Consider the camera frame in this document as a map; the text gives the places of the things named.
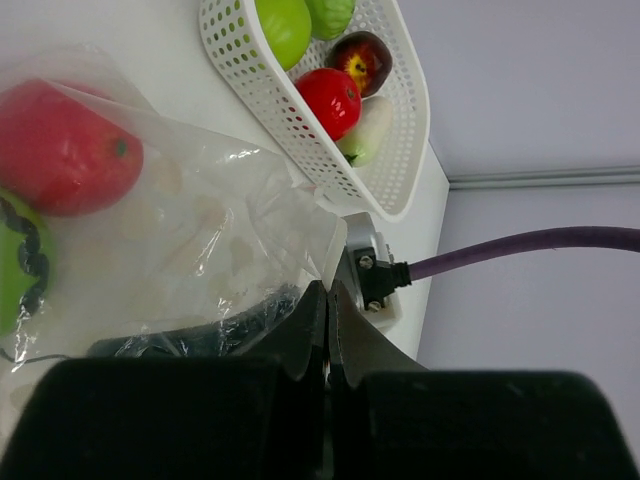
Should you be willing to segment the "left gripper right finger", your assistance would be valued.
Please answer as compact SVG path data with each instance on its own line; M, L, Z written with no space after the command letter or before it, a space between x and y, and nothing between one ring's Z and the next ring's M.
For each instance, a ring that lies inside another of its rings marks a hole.
M635 479L612 408L571 371L429 370L328 295L338 479Z

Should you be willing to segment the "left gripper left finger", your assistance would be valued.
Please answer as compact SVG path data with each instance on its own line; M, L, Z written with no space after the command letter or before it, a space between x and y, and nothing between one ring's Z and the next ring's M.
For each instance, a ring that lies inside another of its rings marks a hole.
M237 355L83 358L37 383L5 479L312 479L323 456L327 293L311 283Z

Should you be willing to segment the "clear zip top bag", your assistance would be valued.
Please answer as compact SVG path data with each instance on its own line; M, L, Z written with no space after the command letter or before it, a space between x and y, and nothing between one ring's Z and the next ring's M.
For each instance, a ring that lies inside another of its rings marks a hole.
M159 115L104 53L74 47L1 70L1 93L43 80L137 137L139 179L93 214L46 215L55 248L44 302L1 335L3 390L81 356L187 356L175 330L210 327L224 354L264 331L311 281L334 278L347 227L298 187L285 161L241 140Z

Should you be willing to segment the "white fake food piece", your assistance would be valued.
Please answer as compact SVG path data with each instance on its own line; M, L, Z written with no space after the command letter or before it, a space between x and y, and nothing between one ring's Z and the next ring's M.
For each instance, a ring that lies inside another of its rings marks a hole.
M381 96L366 98L356 126L336 145L350 166L366 166L377 156L392 123L393 105L390 100Z

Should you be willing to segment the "green fake watermelon ball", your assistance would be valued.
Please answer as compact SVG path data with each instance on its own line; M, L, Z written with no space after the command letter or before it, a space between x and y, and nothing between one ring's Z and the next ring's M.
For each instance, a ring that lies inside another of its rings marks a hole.
M15 331L42 306L55 267L54 242L42 217L15 194L1 191L1 335Z

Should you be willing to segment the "red fake tomato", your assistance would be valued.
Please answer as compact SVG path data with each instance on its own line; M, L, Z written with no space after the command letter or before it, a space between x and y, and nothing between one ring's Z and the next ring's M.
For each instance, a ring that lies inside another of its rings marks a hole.
M294 85L333 141L342 139L358 123L362 99L348 74L332 68L318 68L302 75Z

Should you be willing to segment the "dark brown fake fruit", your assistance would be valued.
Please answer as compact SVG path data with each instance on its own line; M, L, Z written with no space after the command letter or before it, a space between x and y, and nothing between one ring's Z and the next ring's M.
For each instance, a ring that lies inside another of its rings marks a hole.
M375 34L357 31L341 38L331 49L326 66L346 73L362 98L373 96L393 68L387 45Z

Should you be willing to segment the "green fake fruit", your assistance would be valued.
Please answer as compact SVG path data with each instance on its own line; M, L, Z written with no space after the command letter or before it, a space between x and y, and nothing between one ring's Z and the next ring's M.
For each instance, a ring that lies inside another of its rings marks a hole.
M311 41L311 16L303 0L255 2L265 39L284 71L295 67Z

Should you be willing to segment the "rough green fake lime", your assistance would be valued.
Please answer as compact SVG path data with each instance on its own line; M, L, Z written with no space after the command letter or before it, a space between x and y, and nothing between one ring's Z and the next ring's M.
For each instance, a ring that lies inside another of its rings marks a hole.
M348 27L355 11L355 0L307 0L312 37L334 40Z

